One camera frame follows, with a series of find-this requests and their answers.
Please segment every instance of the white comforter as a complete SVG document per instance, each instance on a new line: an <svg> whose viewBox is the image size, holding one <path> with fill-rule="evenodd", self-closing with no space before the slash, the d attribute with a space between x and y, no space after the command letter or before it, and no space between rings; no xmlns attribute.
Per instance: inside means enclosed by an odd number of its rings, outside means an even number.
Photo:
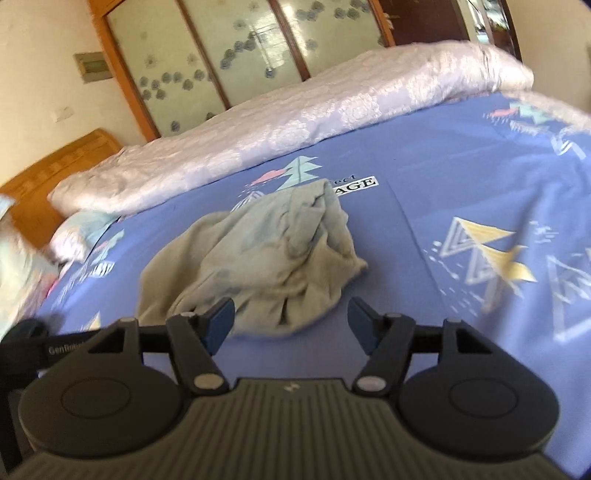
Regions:
<svg viewBox="0 0 591 480"><path fill-rule="evenodd" d="M372 50L183 135L125 147L63 180L49 198L66 216L135 213L325 138L448 99L532 84L528 68L491 46L447 41Z"/></svg>

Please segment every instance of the wall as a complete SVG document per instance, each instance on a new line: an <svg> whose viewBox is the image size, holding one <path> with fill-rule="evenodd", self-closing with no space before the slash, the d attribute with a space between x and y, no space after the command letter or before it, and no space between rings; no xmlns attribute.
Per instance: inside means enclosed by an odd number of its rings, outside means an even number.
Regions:
<svg viewBox="0 0 591 480"><path fill-rule="evenodd" d="M507 0L534 90L591 112L591 9L582 0Z"/></svg>
<svg viewBox="0 0 591 480"><path fill-rule="evenodd" d="M80 78L72 55L100 49L85 0L0 0L0 183L98 127L145 142L115 79Z"/></svg>

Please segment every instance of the pillow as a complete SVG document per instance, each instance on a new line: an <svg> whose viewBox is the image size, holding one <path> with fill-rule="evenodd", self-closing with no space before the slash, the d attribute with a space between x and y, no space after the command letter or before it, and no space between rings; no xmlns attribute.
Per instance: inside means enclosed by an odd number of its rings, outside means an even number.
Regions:
<svg viewBox="0 0 591 480"><path fill-rule="evenodd" d="M35 314L58 274L58 268L25 241L4 215L13 201L1 197L0 338L17 321Z"/></svg>
<svg viewBox="0 0 591 480"><path fill-rule="evenodd" d="M92 210L75 213L62 223L51 237L51 254L58 262L83 262L117 218L118 215Z"/></svg>

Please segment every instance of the gray-green towel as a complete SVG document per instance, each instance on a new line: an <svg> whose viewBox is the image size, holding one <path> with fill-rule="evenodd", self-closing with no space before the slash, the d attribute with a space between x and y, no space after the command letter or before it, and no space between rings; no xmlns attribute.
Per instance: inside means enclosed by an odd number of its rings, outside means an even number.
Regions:
<svg viewBox="0 0 591 480"><path fill-rule="evenodd" d="M287 335L322 317L367 263L327 180L211 213L164 247L141 275L137 318L158 325L236 304L234 334Z"/></svg>

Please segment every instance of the circular cap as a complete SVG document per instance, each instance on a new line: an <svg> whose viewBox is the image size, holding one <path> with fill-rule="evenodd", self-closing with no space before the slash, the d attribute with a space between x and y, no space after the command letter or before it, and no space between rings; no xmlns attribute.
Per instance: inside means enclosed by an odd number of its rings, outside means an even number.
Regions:
<svg viewBox="0 0 591 480"><path fill-rule="evenodd" d="M558 401L517 362L460 355L403 384L398 409L414 435L472 461L505 461L537 451L558 421Z"/></svg>
<svg viewBox="0 0 591 480"><path fill-rule="evenodd" d="M517 394L499 380L473 378L454 385L449 392L452 405L464 415L494 419L517 406Z"/></svg>
<svg viewBox="0 0 591 480"><path fill-rule="evenodd" d="M117 380L91 378L69 387L61 397L61 404L75 417L101 419L123 410L130 396L129 388Z"/></svg>
<svg viewBox="0 0 591 480"><path fill-rule="evenodd" d="M56 365L21 397L19 419L36 449L75 458L121 455L174 424L181 395L166 375L109 354L76 360Z"/></svg>

